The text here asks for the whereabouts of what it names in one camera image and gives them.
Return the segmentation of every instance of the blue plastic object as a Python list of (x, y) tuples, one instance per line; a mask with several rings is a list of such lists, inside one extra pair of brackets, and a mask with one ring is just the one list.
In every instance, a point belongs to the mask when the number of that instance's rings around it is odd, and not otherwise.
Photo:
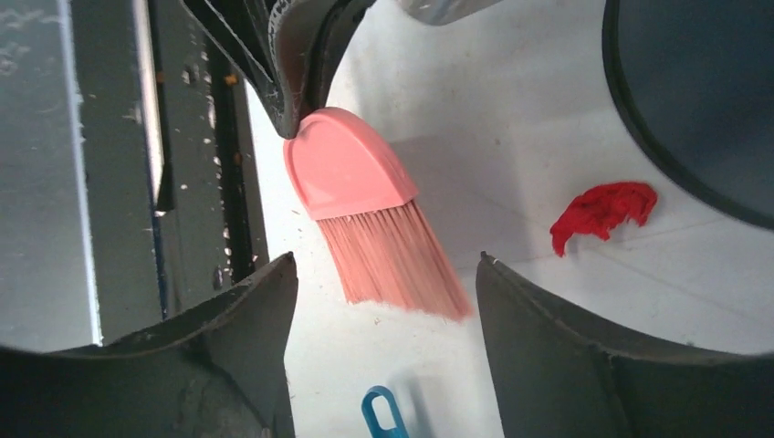
[[(377, 397), (384, 397), (387, 400), (387, 404), (390, 405), (390, 412), (392, 412), (392, 419), (395, 421), (395, 427), (393, 429), (384, 430), (379, 425), (379, 420), (376, 418), (376, 412), (373, 411), (373, 401)], [(373, 438), (409, 438), (409, 433), (406, 432), (406, 425), (403, 423), (403, 417), (398, 410), (398, 403), (395, 402), (395, 396), (392, 392), (383, 386), (374, 386), (366, 392), (363, 397), (362, 403), (363, 416), (365, 422), (368, 424), (368, 430), (371, 431), (371, 437)]]

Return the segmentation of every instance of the crumpled red cloth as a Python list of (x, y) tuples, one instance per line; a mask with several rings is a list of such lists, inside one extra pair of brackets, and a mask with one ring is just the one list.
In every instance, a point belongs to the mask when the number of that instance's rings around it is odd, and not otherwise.
[(656, 193), (644, 182), (613, 182), (598, 185), (573, 199), (567, 210), (551, 227), (554, 252), (563, 257), (572, 235), (596, 235), (610, 239), (610, 230), (633, 219), (643, 226), (658, 201)]

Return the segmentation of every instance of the brush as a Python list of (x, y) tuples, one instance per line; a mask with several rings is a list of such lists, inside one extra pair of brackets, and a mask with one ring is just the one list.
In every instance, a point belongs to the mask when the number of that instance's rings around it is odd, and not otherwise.
[(462, 320), (467, 293), (414, 198), (419, 191), (368, 123), (318, 109), (285, 142), (296, 194), (328, 243), (348, 302)]

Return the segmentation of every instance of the white surface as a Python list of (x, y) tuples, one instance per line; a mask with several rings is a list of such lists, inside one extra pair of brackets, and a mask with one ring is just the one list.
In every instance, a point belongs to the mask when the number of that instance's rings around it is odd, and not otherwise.
[[(601, 62), (604, 2), (503, 2), (445, 27), (382, 0), (329, 99), (366, 119), (417, 182), (420, 205), (473, 292), (478, 253), (628, 327), (736, 352), (774, 349), (774, 234), (695, 201), (629, 137)], [(347, 306), (328, 250), (293, 193), (281, 139), (250, 96), (272, 256), (298, 259), (286, 364), (298, 436), (368, 436), (359, 403), (393, 388), (413, 438), (502, 436), (479, 321), (445, 324)], [(549, 228), (593, 185), (644, 180), (651, 222), (611, 242), (550, 248)]]

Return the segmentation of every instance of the pink bristles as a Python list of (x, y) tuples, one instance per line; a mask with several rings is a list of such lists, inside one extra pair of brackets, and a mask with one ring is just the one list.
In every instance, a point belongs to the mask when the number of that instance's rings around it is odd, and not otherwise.
[(467, 293), (414, 201), (318, 224), (350, 303), (372, 300), (455, 321), (472, 313)]

